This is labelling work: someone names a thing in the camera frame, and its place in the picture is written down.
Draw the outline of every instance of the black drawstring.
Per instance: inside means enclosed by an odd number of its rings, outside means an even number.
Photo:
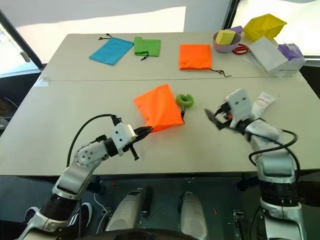
[[[99,39],[98,40],[102,40],[102,39],[110,39],[110,38],[112,38],[112,36],[109,34],[109,33],[106,33],[105,34],[107,37],[99,37]]]
[[[225,77],[231,77],[231,75],[226,76],[225,72],[223,70],[213,70],[212,68],[210,68],[211,71],[217,72],[219,74],[223,74],[223,76]]]
[[[185,120],[184,120],[185,113],[186,113],[186,109],[182,106],[180,115],[181,115],[183,123],[185,123]]]
[[[143,57],[143,58],[141,58],[141,61],[142,61],[142,60],[145,60],[145,59],[147,59],[147,57],[149,57],[149,52],[148,52],[148,51],[141,52],[141,53],[142,53],[142,54],[146,53],[146,56]]]

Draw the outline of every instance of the orange bag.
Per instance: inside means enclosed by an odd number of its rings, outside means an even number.
[[[209,70],[211,64],[211,50],[209,44],[180,45],[180,70]]]
[[[153,127],[152,132],[184,124],[168,84],[138,96],[134,103],[146,120],[146,126]]]

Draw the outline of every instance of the white tube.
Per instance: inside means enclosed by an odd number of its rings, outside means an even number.
[[[252,105],[252,115],[255,117],[255,119],[260,118],[261,115],[267,110],[269,105],[275,100],[276,99],[273,96],[262,91]]]

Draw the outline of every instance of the shoe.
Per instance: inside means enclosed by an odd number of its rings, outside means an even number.
[[[39,210],[36,206],[30,207],[24,214],[24,224],[29,224],[32,217],[36,214],[36,212]]]
[[[82,224],[87,228],[92,218],[92,205],[89,202],[82,203],[81,214],[82,214]],[[75,215],[71,217],[67,227],[72,226],[75,223],[79,224],[79,209],[76,211]]]

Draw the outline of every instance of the table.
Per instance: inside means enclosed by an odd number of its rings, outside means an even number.
[[[116,65],[111,66],[89,59],[89,56],[104,45],[107,40],[98,40],[105,34],[69,34],[61,43],[41,77],[49,81],[89,81],[89,80],[175,80],[221,78],[217,72],[180,71],[180,44],[211,44],[212,67],[224,70],[234,78],[270,77],[262,69],[242,60],[243,56],[221,53],[213,48],[214,32],[175,33],[130,33],[112,34],[113,37],[133,41],[135,36],[146,39],[160,39],[159,57],[149,57],[141,61],[132,47]]]
[[[247,89],[254,101],[261,91],[277,100],[263,117],[279,128],[298,134],[292,150],[301,169],[318,169],[319,132],[312,119],[320,118],[319,99],[301,75],[167,80],[52,81],[33,87],[0,138],[0,175],[57,176],[66,167],[69,146],[89,118],[112,113],[133,128],[145,124],[133,99],[159,85],[169,84],[174,95],[190,93],[195,104],[185,114],[185,125],[150,134],[130,152],[103,162],[96,175],[164,173],[239,173],[256,171],[248,160],[252,151],[240,134],[218,129],[207,119],[224,97]],[[109,135],[110,119],[96,119],[81,133],[75,148],[102,134]]]

